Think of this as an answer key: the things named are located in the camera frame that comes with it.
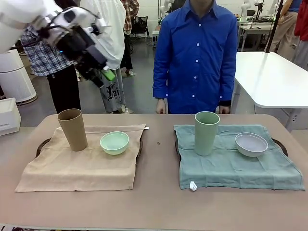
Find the hand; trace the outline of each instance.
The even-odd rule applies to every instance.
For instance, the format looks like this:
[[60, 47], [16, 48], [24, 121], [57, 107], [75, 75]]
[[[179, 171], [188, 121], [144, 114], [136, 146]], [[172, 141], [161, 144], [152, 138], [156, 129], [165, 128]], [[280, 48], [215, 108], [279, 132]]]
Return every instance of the hand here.
[[230, 114], [230, 106], [219, 106], [219, 114]]
[[282, 22], [284, 22], [284, 16], [281, 16], [278, 20], [278, 25], [280, 25]]
[[156, 113], [157, 114], [166, 114], [166, 104], [165, 104], [164, 99], [158, 99], [157, 100]]

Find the cloth napkin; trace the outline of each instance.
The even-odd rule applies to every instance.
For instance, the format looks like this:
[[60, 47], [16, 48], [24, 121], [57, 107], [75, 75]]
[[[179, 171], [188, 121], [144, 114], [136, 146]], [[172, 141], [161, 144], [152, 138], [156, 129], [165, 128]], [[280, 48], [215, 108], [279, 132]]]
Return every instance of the cloth napkin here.
[[[113, 191], [132, 189], [136, 157], [145, 124], [133, 126], [85, 126], [86, 149], [73, 152], [61, 128], [40, 155], [29, 163], [16, 192], [34, 191]], [[128, 148], [109, 155], [100, 146], [103, 135], [112, 131], [128, 134]]]
[[[210, 155], [194, 151], [194, 126], [175, 126], [179, 141], [180, 188], [223, 186], [252, 189], [305, 190], [303, 177], [261, 125], [220, 125]], [[259, 157], [247, 157], [236, 148], [235, 136], [251, 132], [263, 137], [269, 148]]]

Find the white jacket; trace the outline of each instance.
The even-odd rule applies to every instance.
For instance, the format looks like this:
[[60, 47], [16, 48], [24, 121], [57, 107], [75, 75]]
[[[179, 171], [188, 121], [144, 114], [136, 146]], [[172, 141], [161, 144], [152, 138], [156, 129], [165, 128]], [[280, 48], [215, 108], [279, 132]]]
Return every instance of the white jacket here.
[[106, 57], [112, 70], [120, 68], [124, 54], [123, 26], [126, 11], [120, 0], [81, 0], [80, 6], [102, 17], [107, 23], [102, 34], [93, 35], [97, 48]]

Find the plaid shirt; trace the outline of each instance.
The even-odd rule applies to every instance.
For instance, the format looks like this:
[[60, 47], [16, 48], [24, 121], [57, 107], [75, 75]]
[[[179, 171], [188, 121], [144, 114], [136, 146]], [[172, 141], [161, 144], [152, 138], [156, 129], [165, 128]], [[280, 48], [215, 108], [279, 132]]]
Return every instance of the plaid shirt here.
[[126, 19], [124, 24], [124, 31], [131, 31], [131, 18], [135, 17], [139, 11], [139, 3], [137, 0], [121, 0], [125, 10]]
[[[20, 37], [20, 41], [24, 45], [35, 41], [37, 38], [38, 34], [35, 29], [32, 26], [28, 26]], [[51, 47], [44, 41], [31, 47], [24, 47], [24, 51], [31, 63], [33, 74], [36, 76], [47, 76], [73, 64], [58, 49]]]

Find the neck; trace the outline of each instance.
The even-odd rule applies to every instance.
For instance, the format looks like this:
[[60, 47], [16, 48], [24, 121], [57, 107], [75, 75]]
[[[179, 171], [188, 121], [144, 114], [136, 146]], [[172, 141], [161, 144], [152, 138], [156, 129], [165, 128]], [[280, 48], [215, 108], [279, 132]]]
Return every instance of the neck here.
[[199, 18], [202, 18], [208, 13], [209, 9], [213, 5], [214, 0], [190, 0], [190, 2], [196, 14], [199, 16]]

